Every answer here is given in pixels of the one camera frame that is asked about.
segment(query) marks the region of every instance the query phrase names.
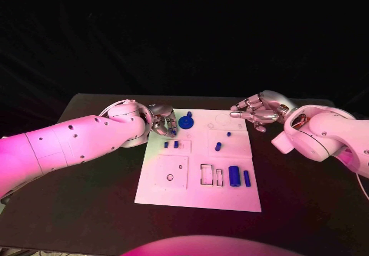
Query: white board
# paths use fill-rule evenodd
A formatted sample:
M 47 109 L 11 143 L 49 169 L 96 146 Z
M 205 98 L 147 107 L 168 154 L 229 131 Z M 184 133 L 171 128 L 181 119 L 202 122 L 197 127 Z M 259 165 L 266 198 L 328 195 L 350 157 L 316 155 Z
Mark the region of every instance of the white board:
M 187 111 L 194 125 L 187 130 L 179 127 L 174 138 L 150 132 L 134 202 L 261 212 L 245 120 L 230 118 L 225 110 L 174 109 L 177 120 Z M 222 147 L 215 151 L 217 142 Z M 228 167 L 233 165 L 239 167 L 239 187 L 229 185 Z

